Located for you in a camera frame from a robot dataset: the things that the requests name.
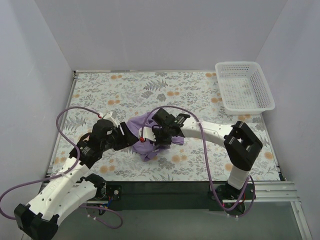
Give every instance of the purple fabric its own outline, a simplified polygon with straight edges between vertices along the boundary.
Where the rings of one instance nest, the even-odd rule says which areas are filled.
[[[142,128],[143,122],[144,122],[145,118],[147,117],[147,115],[148,115],[148,112],[145,113],[144,115],[133,117],[126,123],[129,130],[138,138],[139,138],[139,129]],[[157,125],[152,120],[153,115],[154,115],[154,113],[151,114],[149,116],[149,118],[147,119],[147,121],[145,123],[146,127],[151,128],[152,126]],[[177,137],[174,136],[172,138],[172,143],[183,145],[184,138],[181,136],[177,136]],[[167,148],[168,147],[154,146],[149,140],[147,140],[145,142],[138,141],[136,144],[134,144],[132,146],[132,150],[135,153],[140,154],[141,159],[144,162],[147,162],[147,161],[153,159],[158,153],[161,153],[163,150],[165,150]]]

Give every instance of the floral tablecloth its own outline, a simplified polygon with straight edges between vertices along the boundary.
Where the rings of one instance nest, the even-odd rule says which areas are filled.
[[[70,106],[97,112],[114,111],[119,122],[142,115],[155,107],[173,105],[194,112],[202,121],[217,124],[246,122],[263,143],[251,175],[255,180],[280,180],[268,133],[261,115],[225,114],[217,78],[213,72],[123,72],[80,73]],[[167,109],[177,115],[176,109]],[[67,113],[63,131],[74,142],[91,131],[97,116],[84,110]],[[223,147],[207,143],[209,164],[215,181],[228,179],[232,165]],[[56,173],[72,146],[59,140],[52,172]],[[172,145],[149,162],[143,162],[130,148],[108,150],[90,170],[108,181],[206,181],[208,179],[202,141],[186,138],[184,145]]]

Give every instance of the basket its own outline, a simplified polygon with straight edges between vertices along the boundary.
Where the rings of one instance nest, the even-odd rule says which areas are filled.
[[[253,61],[226,61],[215,65],[225,113],[260,114],[275,108],[260,65]]]

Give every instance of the robotic arm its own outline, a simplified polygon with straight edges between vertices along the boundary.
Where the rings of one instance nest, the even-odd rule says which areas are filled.
[[[170,145],[171,138],[175,136],[202,139],[199,123],[190,115],[181,113],[175,117],[160,108],[152,119],[158,127],[145,127],[143,136],[155,145]],[[207,141],[226,148],[233,166],[225,187],[233,196],[239,194],[262,149],[261,141],[241,121],[235,125],[210,122],[202,122],[201,125]],[[52,239],[61,222],[81,204],[109,195],[107,182],[102,177],[94,173],[88,177],[83,175],[102,158],[103,152],[121,150],[137,141],[139,139],[130,132],[126,123],[118,124],[109,112],[97,121],[91,133],[85,134],[77,143],[80,149],[78,164],[69,173],[63,173],[76,161],[77,151],[74,148],[58,172],[62,176],[51,180],[27,205],[19,204],[15,208],[18,227],[34,240]],[[73,187],[79,179],[81,184]]]
[[[169,145],[171,138],[176,136],[203,138],[199,123],[188,114],[181,113],[175,117],[161,108],[152,119],[160,128],[145,127],[143,135],[155,145]],[[204,121],[201,125],[206,141],[226,148],[233,164],[227,183],[236,190],[241,190],[263,147],[262,142],[242,121],[238,121],[235,125]]]

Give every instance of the gray wall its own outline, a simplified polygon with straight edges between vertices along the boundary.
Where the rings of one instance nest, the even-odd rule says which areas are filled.
[[[73,70],[254,61],[287,0],[35,0]]]
[[[256,61],[276,108],[264,119],[284,176],[320,239],[320,1],[288,0]]]
[[[72,71],[33,0],[0,1],[0,193],[43,178],[57,136],[56,115],[66,106]],[[13,215],[40,185],[8,194]],[[19,240],[15,221],[0,216],[0,239]]]

